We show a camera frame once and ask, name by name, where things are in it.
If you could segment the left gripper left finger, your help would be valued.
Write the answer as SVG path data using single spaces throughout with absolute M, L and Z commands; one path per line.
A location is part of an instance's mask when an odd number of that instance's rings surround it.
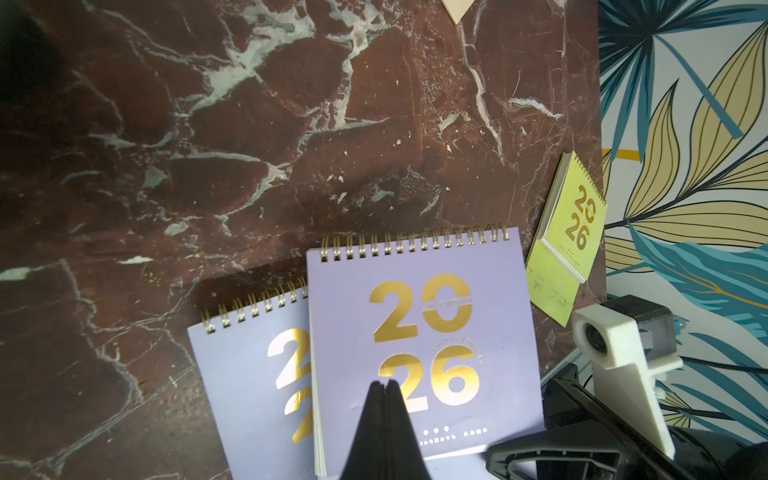
M 386 389 L 372 382 L 341 479 L 386 478 Z

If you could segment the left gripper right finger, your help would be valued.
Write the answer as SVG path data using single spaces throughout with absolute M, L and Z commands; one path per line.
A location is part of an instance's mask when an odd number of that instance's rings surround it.
M 384 396 L 384 479 L 430 480 L 400 385 L 389 380 Z

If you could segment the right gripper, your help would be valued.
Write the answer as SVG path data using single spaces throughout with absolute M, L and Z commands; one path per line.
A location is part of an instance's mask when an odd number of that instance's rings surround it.
M 585 390 L 568 365 L 542 388 L 545 429 L 484 454 L 498 479 L 765 479 L 767 444 L 669 429 L 673 458 Z

